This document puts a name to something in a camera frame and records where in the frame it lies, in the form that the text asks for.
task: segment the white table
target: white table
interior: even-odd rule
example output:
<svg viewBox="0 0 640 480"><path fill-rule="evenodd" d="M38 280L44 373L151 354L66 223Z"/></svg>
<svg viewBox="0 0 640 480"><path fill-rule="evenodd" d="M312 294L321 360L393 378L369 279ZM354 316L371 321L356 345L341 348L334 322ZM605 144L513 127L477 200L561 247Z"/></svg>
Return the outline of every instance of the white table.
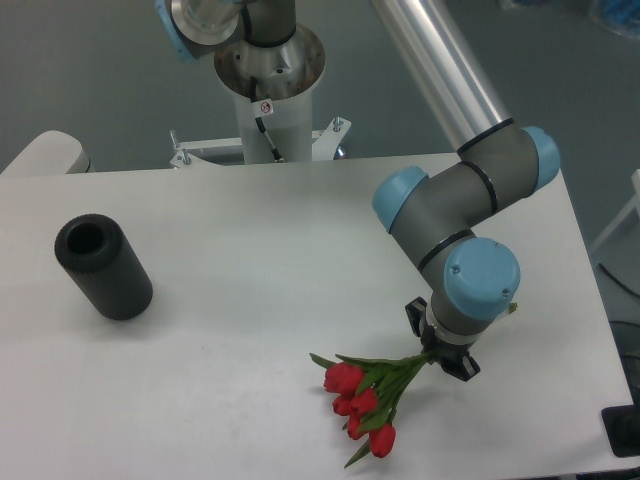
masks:
<svg viewBox="0 0 640 480"><path fill-rule="evenodd" d="M637 466L600 410L631 402L561 177L476 229L518 256L518 311L465 384L427 368L393 453L343 471L308 352L419 351L404 305L427 285L370 203L411 164L453 155L0 179L0 478L498 479ZM125 231L155 288L109 322L58 266L72 217Z"/></svg>

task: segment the black cable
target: black cable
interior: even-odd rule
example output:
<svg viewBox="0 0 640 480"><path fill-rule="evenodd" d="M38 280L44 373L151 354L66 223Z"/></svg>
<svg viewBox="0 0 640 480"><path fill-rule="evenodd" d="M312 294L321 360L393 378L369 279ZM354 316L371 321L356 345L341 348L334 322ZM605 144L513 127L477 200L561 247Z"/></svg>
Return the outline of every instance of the black cable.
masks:
<svg viewBox="0 0 640 480"><path fill-rule="evenodd" d="M609 277L613 283L615 283L616 285L618 285L621 289L623 289L625 292L627 292L629 295L631 295L634 298L638 298L640 299L640 293L638 292L634 292L633 290L631 290L629 287L627 287L624 283L622 283L620 280L618 280L615 275L613 275L613 273L611 273L607 267L605 267L602 263L598 264L598 268L600 268L600 270L602 270L602 273L604 273L607 277Z"/></svg>
<svg viewBox="0 0 640 480"><path fill-rule="evenodd" d="M249 100L251 100L251 103L255 103L258 101L258 79L256 77L250 77L249 80L251 82L249 88ZM269 149L271 150L271 154L273 155L273 159L278 163L283 162L284 158L282 157L282 155L280 155L280 152L273 143L269 132L267 132L267 127L262 121L262 117L256 117L256 125L258 126L258 130L260 130L260 133L262 133L264 135L264 138L267 140Z"/></svg>

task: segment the black stripe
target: black stripe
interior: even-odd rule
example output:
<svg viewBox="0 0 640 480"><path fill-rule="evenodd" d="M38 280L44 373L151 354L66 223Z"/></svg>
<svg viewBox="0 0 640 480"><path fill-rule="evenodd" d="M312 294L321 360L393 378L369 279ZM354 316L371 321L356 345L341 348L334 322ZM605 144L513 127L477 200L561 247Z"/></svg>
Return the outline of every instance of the black stripe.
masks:
<svg viewBox="0 0 640 480"><path fill-rule="evenodd" d="M424 267L426 267L427 264L436 257L436 255L438 255L441 251L443 251L449 245L457 242L458 240L464 237L470 237L470 236L473 236L473 232L471 230L461 230L458 233L454 233L450 237L445 238L438 245L433 247L431 251L427 253L422 260L420 260L420 263L418 264L418 271L421 272L422 270L424 270Z"/></svg>
<svg viewBox="0 0 640 480"><path fill-rule="evenodd" d="M469 167L471 170L476 172L476 174L480 177L480 180L482 180L482 183L484 183L484 186L487 188L487 192L489 193L489 198L491 199L491 215L494 215L495 213L497 213L498 195L496 195L496 189L493 187L493 183L491 182L489 175L487 175L485 171L482 170L475 163L465 162L465 161L462 161L460 163L462 165L466 165L467 167Z"/></svg>
<svg viewBox="0 0 640 480"><path fill-rule="evenodd" d="M458 155L462 155L464 152L466 152L467 150L469 150L471 147L473 147L476 143L480 143L482 140L484 140L485 138L487 138L490 135L493 135L494 133L496 133L498 130L502 130L504 127L511 125L513 123L513 118L508 118L503 122L500 122L498 125L494 125L493 127L491 127L489 130L482 132L480 135L478 135L476 138L472 138L471 140L469 140L467 143L465 143L463 146L461 146L458 149Z"/></svg>
<svg viewBox="0 0 640 480"><path fill-rule="evenodd" d="M240 15L242 16L242 22L244 23L244 38L249 38L253 29L251 27L251 17L249 16L249 9L246 5L242 7L242 10L240 10Z"/></svg>

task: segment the blue cap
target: blue cap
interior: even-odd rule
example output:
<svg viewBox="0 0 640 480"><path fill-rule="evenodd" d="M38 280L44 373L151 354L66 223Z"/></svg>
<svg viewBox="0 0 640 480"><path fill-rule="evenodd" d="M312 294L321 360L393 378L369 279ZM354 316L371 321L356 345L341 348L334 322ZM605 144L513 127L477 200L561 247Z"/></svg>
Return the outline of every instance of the blue cap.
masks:
<svg viewBox="0 0 640 480"><path fill-rule="evenodd" d="M158 12L158 15L160 15L160 20L162 20L162 24L164 25L164 28L169 35L169 39L173 44L173 48L175 48L176 52L178 52L180 59L185 62L195 61L196 58L191 55L191 52L189 52L189 50L187 50L187 47L185 46L184 42L180 38L180 35L173 26L171 15L167 10L167 6L164 3L164 0L156 0L156 11Z"/></svg>
<svg viewBox="0 0 640 480"><path fill-rule="evenodd" d="M387 232L391 231L404 202L424 178L429 175L420 167L408 167L388 177L373 194L373 209Z"/></svg>
<svg viewBox="0 0 640 480"><path fill-rule="evenodd" d="M472 238L447 258L444 288L466 316L492 321L505 311L520 285L520 265L511 250L490 238Z"/></svg>
<svg viewBox="0 0 640 480"><path fill-rule="evenodd" d="M522 130L529 134L538 150L538 183L536 184L536 191L538 191L551 183L560 171L560 150L553 138L541 128L527 127Z"/></svg>

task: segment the metal cylinder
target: metal cylinder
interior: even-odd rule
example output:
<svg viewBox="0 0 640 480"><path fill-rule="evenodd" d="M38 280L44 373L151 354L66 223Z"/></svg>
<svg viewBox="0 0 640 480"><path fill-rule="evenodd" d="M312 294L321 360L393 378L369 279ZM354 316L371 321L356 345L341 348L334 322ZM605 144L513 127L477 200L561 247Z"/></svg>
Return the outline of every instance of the metal cylinder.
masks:
<svg viewBox="0 0 640 480"><path fill-rule="evenodd" d="M225 42L238 26L241 4L224 0L172 0L171 16L182 34L200 45Z"/></svg>
<svg viewBox="0 0 640 480"><path fill-rule="evenodd" d="M442 0L371 0L455 148L510 118Z"/></svg>
<svg viewBox="0 0 640 480"><path fill-rule="evenodd" d="M296 31L295 0L260 0L248 4L245 29L245 40L252 45L263 48L282 45Z"/></svg>

